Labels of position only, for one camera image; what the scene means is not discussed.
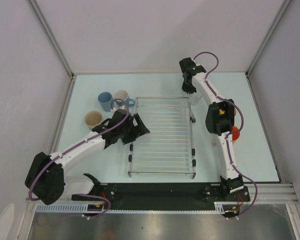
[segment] red component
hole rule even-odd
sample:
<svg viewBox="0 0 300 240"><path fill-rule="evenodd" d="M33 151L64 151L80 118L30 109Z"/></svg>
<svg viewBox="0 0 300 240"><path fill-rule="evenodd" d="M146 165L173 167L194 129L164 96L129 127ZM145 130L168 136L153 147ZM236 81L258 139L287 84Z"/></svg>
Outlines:
<svg viewBox="0 0 300 240"><path fill-rule="evenodd" d="M235 133L235 132L238 132L238 128L236 126L233 126L232 127L232 132ZM240 132L238 133L235 133L235 134L232 134L232 141L235 142L240 136Z"/></svg>

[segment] wire rack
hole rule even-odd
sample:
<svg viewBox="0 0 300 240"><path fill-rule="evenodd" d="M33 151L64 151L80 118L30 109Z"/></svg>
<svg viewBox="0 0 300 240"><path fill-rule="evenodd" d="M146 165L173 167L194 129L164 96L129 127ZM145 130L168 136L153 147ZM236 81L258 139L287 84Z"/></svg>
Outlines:
<svg viewBox="0 0 300 240"><path fill-rule="evenodd" d="M130 145L128 174L196 176L189 97L137 97L136 112L150 134Z"/></svg>

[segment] mug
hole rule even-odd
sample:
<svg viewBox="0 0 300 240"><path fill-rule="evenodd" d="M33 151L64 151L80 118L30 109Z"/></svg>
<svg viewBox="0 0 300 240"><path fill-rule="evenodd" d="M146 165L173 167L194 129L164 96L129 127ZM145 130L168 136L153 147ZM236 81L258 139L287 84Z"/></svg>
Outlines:
<svg viewBox="0 0 300 240"><path fill-rule="evenodd" d="M90 111L84 116L84 123L88 128L93 129L103 122L103 116L100 111Z"/></svg>
<svg viewBox="0 0 300 240"><path fill-rule="evenodd" d="M98 101L106 112L111 112L111 102L113 101L113 97L110 92L104 91L99 94Z"/></svg>
<svg viewBox="0 0 300 240"><path fill-rule="evenodd" d="M136 101L133 100L132 98L129 98L129 93L126 90L118 90L114 93L114 98L115 99L122 99L126 102L126 104L128 104L129 107L132 107L133 105L136 104ZM119 106L124 105L124 103L120 100L115 101L116 104L118 104Z"/></svg>

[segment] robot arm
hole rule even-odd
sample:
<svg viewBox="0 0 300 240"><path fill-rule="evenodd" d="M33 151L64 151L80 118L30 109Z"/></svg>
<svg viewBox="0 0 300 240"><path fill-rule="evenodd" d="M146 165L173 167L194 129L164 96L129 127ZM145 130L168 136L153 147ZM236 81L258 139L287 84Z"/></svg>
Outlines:
<svg viewBox="0 0 300 240"><path fill-rule="evenodd" d="M29 189L33 188L32 192L46 205L54 203L63 195L65 185L66 195L89 193L98 180L89 174L85 174L88 178L84 179L65 179L65 173L90 155L115 144L119 139L123 144L128 144L138 137L150 133L137 113L133 116L129 113L124 120L126 115L126 110L118 109L112 118L106 119L93 128L85 138L77 143L50 155L43 152L37 154L25 179L25 185ZM47 165L49 167L34 183Z"/></svg>
<svg viewBox="0 0 300 240"><path fill-rule="evenodd" d="M225 97L218 92L208 78L205 79L206 70L202 65L196 64L191 58L184 58L179 62L179 65L184 79L182 90L188 94L198 91L209 106L205 125L209 133L213 134L216 139L222 167L220 179L225 192L233 193L243 189L243 178L231 165L232 162L237 167L232 135L228 136L228 148L232 161L226 141L226 136L232 132L235 123L235 108L223 101Z"/></svg>

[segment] white wall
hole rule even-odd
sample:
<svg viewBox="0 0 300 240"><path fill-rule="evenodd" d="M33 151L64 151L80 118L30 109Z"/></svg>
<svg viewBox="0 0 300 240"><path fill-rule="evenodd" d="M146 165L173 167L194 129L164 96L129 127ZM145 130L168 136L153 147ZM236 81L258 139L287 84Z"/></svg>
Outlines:
<svg viewBox="0 0 300 240"><path fill-rule="evenodd" d="M274 156L300 201L300 0L292 4L251 75Z"/></svg>
<svg viewBox="0 0 300 240"><path fill-rule="evenodd" d="M25 0L0 0L0 214L16 234L33 157L48 151L69 78Z"/></svg>
<svg viewBox="0 0 300 240"><path fill-rule="evenodd" d="M179 72L202 51L219 72L244 72L283 0L37 2L75 73Z"/></svg>

